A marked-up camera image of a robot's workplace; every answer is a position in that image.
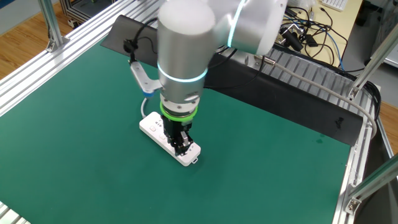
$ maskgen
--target blue cable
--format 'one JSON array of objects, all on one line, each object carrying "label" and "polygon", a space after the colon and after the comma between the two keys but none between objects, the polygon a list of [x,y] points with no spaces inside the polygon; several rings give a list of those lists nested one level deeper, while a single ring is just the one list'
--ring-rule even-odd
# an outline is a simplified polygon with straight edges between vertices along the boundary
[{"label": "blue cable", "polygon": [[[287,16],[284,16],[284,17],[290,19],[294,24],[297,25],[297,23],[294,22],[294,20],[293,20],[292,18],[289,18],[289,17],[287,17]],[[330,39],[333,41],[333,43],[335,44],[336,49],[337,49],[337,56],[338,56],[338,60],[340,61],[341,69],[342,69],[343,71],[345,71],[345,70],[344,70],[344,66],[343,66],[343,61],[342,61],[342,59],[341,59],[341,57],[340,57],[340,51],[338,50],[338,46],[337,46],[337,43],[336,43],[336,41],[334,40],[334,38],[333,38],[324,28],[320,27],[320,26],[317,25],[317,24],[314,24],[314,25],[316,25],[317,27],[321,28],[322,31],[325,31],[326,34],[328,34],[328,36],[330,37]]]}]

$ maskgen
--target power strip socket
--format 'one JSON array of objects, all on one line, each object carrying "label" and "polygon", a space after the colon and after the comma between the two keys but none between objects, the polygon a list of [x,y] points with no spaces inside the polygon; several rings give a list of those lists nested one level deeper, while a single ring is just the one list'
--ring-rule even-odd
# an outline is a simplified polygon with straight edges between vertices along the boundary
[{"label": "power strip socket", "polygon": [[175,156],[175,149],[167,142],[167,138],[164,135],[163,120],[160,117],[160,114],[152,112],[150,115],[146,116],[142,121],[140,121],[139,129],[146,133],[183,166],[189,166],[189,164],[195,164],[198,161],[200,146],[196,143],[193,143],[190,146],[184,156]]}]

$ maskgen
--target black panel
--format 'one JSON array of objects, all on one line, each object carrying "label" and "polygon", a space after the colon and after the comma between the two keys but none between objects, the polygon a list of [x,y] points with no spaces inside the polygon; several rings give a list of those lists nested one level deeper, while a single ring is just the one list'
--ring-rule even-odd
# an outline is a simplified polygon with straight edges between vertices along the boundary
[{"label": "black panel", "polygon": [[[123,40],[134,37],[141,25],[140,22],[119,16],[101,45],[127,55],[123,50]],[[144,29],[141,37],[143,36],[151,38],[156,46],[155,29]],[[156,66],[157,55],[152,53],[149,41],[139,42],[136,58]],[[223,59],[223,56],[215,55],[210,64],[215,64]],[[234,86],[243,84],[250,80],[256,72],[253,68],[229,60],[219,67],[209,70],[206,76],[206,85]],[[224,89],[219,92],[351,146],[355,144],[363,123],[362,117],[268,75],[260,75],[255,82],[244,87]]]}]

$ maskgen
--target green work surface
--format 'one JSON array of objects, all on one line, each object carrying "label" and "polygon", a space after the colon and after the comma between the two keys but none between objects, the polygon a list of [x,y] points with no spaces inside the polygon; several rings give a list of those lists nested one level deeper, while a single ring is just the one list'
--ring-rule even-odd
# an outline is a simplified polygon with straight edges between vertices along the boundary
[{"label": "green work surface", "polygon": [[39,224],[331,223],[348,145],[205,90],[184,167],[139,129],[142,100],[93,46],[0,118],[0,201]]}]

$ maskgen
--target blue led ring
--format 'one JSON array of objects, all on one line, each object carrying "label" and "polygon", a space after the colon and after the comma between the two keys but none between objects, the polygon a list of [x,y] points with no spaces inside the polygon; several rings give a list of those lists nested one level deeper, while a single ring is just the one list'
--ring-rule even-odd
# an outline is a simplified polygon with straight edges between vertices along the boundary
[{"label": "blue led ring", "polygon": [[182,83],[196,82],[196,81],[202,79],[202,78],[206,75],[206,73],[207,73],[207,71],[208,71],[208,69],[206,68],[205,71],[204,71],[202,74],[200,74],[199,76],[197,76],[197,77],[195,77],[195,78],[183,79],[183,78],[175,78],[175,77],[172,77],[172,76],[170,76],[169,74],[165,73],[165,72],[163,71],[163,69],[160,67],[159,62],[157,62],[157,68],[158,68],[159,71],[160,71],[164,76],[166,76],[167,78],[169,78],[169,79],[171,79],[171,80],[173,80],[173,81],[182,82]]},{"label": "blue led ring", "polygon": [[232,20],[231,28],[229,30],[228,42],[226,44],[228,47],[231,47],[231,45],[232,45],[232,38],[233,38],[234,33],[235,33],[236,24],[238,23],[239,16],[240,16],[240,14],[242,12],[243,6],[245,5],[246,1],[247,0],[242,0],[239,3],[238,8],[237,8],[237,10],[235,12],[235,16],[234,16],[234,19]]}]

